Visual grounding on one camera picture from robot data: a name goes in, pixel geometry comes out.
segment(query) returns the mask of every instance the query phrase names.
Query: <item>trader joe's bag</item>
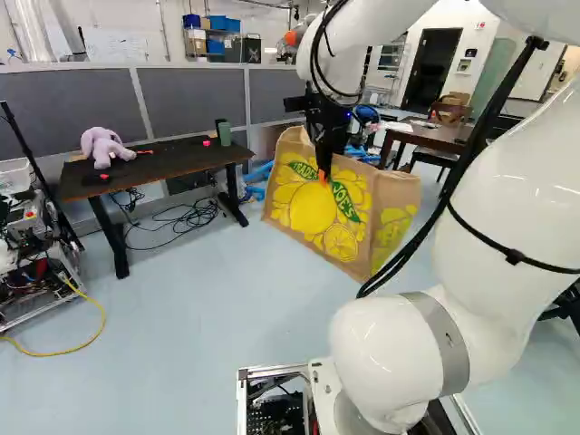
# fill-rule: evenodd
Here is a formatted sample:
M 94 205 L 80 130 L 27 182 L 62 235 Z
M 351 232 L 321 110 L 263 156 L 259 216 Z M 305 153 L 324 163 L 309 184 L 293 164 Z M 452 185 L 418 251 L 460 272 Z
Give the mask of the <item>trader joe's bag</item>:
M 318 179 L 303 127 L 278 140 L 262 219 L 359 281 L 401 243 L 421 202 L 418 177 L 333 156 L 331 180 Z

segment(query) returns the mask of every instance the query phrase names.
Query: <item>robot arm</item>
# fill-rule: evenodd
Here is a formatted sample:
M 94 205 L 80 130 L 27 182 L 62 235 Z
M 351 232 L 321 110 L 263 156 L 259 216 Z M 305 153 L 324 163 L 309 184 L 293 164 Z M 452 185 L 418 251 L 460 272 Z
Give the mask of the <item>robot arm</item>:
M 576 0 L 559 0 L 557 7 L 541 0 L 481 3 L 525 31 L 580 44 L 580 27 L 574 23 L 580 12 Z M 348 57 L 358 60 L 357 53 L 365 45 L 394 39 L 430 4 L 352 0 L 351 8 L 345 5 L 335 16 L 341 21 L 327 25 L 335 57 L 325 43 L 319 46 L 328 80 L 354 92 L 360 77 L 350 70 L 359 72 L 362 67 L 359 70 Z M 381 14 L 376 13 L 379 5 Z M 389 14 L 389 7 L 400 15 Z M 313 79 L 308 53 L 322 20 L 319 16 L 308 29 L 298 53 L 297 69 L 306 80 Z M 354 32 L 355 26 L 363 27 L 364 34 Z M 334 317 L 330 341 L 346 393 L 341 397 L 351 401 L 376 430 L 404 433 L 421 419 L 428 401 L 508 372 L 524 351 L 537 318 L 578 278 L 580 125 L 575 120 L 579 112 L 580 80 L 574 80 L 483 150 L 450 199 L 454 213 L 472 228 L 525 253 L 536 265 L 512 261 L 475 237 L 447 210 L 434 234 L 433 262 L 440 285 L 358 299 Z M 554 156 L 565 157 L 556 165 L 546 165 Z M 336 429 L 343 433 L 343 428 Z

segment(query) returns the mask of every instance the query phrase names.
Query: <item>window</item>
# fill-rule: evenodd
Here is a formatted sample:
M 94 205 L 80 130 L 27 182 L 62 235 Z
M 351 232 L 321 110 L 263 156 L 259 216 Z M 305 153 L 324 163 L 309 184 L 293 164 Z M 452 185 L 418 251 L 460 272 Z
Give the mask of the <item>window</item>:
M 393 42 L 385 44 L 381 50 L 381 57 L 379 59 L 379 70 L 397 70 L 401 63 L 403 50 L 405 48 L 405 40 L 407 34 L 402 34 Z

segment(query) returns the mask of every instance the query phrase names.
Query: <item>purple plush toy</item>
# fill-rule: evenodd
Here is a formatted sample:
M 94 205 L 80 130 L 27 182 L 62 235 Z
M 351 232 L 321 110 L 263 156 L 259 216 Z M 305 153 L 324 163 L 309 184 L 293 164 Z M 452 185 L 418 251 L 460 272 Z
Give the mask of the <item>purple plush toy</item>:
M 95 169 L 107 169 L 111 166 L 111 157 L 119 157 L 125 161 L 137 157 L 135 151 L 122 146 L 121 138 L 112 130 L 103 127 L 88 129 L 81 136 L 81 150 L 87 159 L 94 157 Z

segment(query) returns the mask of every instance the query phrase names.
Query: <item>doorway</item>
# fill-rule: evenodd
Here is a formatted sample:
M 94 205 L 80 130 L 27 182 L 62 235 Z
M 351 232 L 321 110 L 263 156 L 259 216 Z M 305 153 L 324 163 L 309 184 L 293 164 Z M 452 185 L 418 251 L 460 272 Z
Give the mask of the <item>doorway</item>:
M 463 29 L 425 29 L 411 68 L 401 108 L 428 113 L 440 97 Z

